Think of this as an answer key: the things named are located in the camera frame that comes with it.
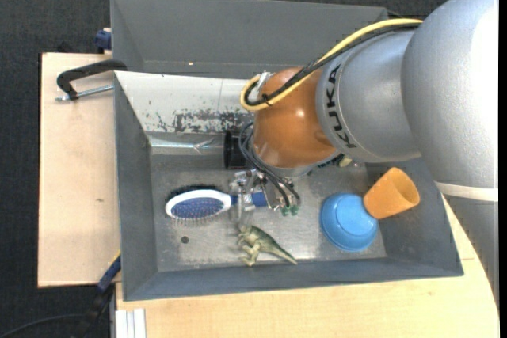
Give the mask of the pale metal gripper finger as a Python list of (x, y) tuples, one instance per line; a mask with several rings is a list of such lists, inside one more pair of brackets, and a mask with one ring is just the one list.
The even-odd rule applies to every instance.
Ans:
[(231, 194), (251, 194), (256, 181), (255, 170), (242, 170), (234, 174), (231, 181)]
[(231, 209), (229, 210), (230, 220), (238, 227), (250, 226), (256, 207), (252, 194), (239, 194), (232, 196)]

